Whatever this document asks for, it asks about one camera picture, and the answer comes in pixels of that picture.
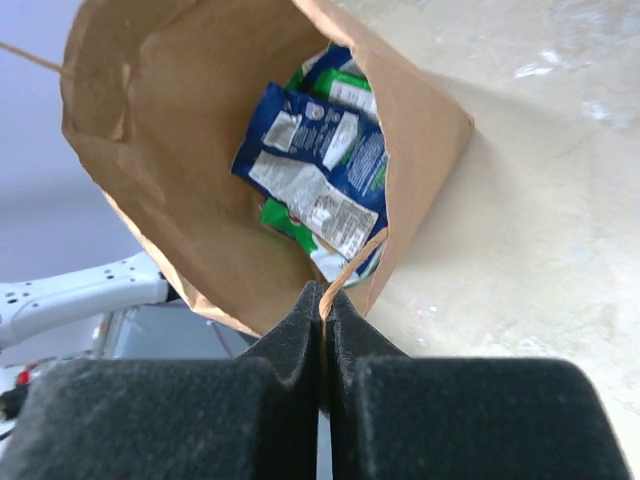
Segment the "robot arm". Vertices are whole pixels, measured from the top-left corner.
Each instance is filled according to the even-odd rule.
[[[145,252],[55,277],[0,283],[0,351],[76,320],[164,303],[171,294],[169,283]]]

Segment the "paper bag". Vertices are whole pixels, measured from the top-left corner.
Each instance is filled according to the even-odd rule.
[[[317,278],[260,223],[264,198],[230,174],[269,81],[327,39],[351,48],[376,96],[389,165],[389,237],[348,290],[365,314],[460,156],[472,120],[329,0],[88,0],[67,42],[63,133],[171,284],[199,314],[264,334]]]

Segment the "blue snack bag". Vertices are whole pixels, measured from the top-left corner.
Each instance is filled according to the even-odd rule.
[[[330,68],[335,68],[340,72],[349,73],[356,77],[364,77],[351,56],[351,51],[347,47],[331,44],[327,51],[315,61],[311,69],[304,75],[296,90],[309,93],[320,78],[320,75]]]
[[[350,260],[387,225],[386,168],[382,131],[366,114],[270,83],[232,173]]]

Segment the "packaging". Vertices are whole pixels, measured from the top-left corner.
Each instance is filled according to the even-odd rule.
[[[315,59],[310,65],[308,72],[300,82],[298,90],[310,92],[320,76],[329,69],[349,73],[355,77],[364,76],[362,70],[360,70],[360,67],[358,67],[358,64],[351,55],[351,51],[347,47],[331,43],[326,52]]]
[[[312,260],[333,280],[346,262],[329,261],[329,255],[337,252],[337,257],[351,259],[387,226],[386,169],[382,132],[363,112],[271,83],[231,171],[286,204],[311,230],[314,243],[326,245],[323,261],[317,261],[323,253],[318,248]],[[365,262],[360,273],[368,265]]]
[[[231,164],[265,86],[328,39],[368,79],[389,157],[387,245],[347,289],[365,314],[473,129],[431,77],[330,0],[87,0],[67,41],[67,141],[189,306],[247,333],[267,332],[320,276],[260,222],[265,198]]]
[[[315,63],[324,55],[326,50],[314,55],[310,59],[306,60],[300,68],[296,70],[296,72],[291,76],[291,79],[285,85],[285,88],[288,90],[301,90],[302,82],[304,77],[309,73],[309,70],[315,65]]]
[[[330,68],[320,74],[311,95],[362,110],[372,121],[378,121],[376,98],[366,78]]]
[[[262,207],[260,220],[265,225],[269,225],[279,232],[295,238],[327,281],[332,282],[335,280],[346,266],[347,260],[305,227],[298,218],[291,215],[284,203],[268,198]],[[369,259],[357,268],[345,282],[345,287],[355,285],[371,275],[380,261],[383,250],[384,247],[376,250]]]

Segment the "paper bag handle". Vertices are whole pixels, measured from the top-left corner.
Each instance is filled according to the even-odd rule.
[[[344,284],[347,282],[347,280],[351,278],[353,272],[355,272],[356,269],[360,265],[362,265],[367,258],[369,258],[369,256],[375,251],[376,248],[382,245],[382,242],[387,239],[388,235],[389,231],[387,227],[376,233],[365,244],[365,246],[362,247],[362,250],[360,250],[360,252],[355,257],[353,257],[349,263],[347,263],[346,267],[344,267],[342,272],[340,272],[340,275],[338,275],[338,278],[336,278],[331,283],[331,285],[329,285],[329,288],[326,292],[324,292],[324,295],[320,299],[320,319],[323,322],[326,322],[329,314],[331,313],[331,305],[333,304],[333,299],[335,298],[336,294],[342,287],[344,287]]]
[[[64,77],[75,78],[73,72],[70,72],[63,66],[58,65],[57,63],[50,62],[49,60],[45,60],[44,58],[38,57],[36,55],[32,55],[29,52],[26,52],[18,47],[14,47],[13,45],[9,45],[8,43],[0,41],[0,49],[6,50],[7,52],[13,53],[14,55],[18,55],[19,57],[26,58],[30,62],[38,64],[41,67],[48,68],[49,70],[53,70],[54,72],[58,72]]]

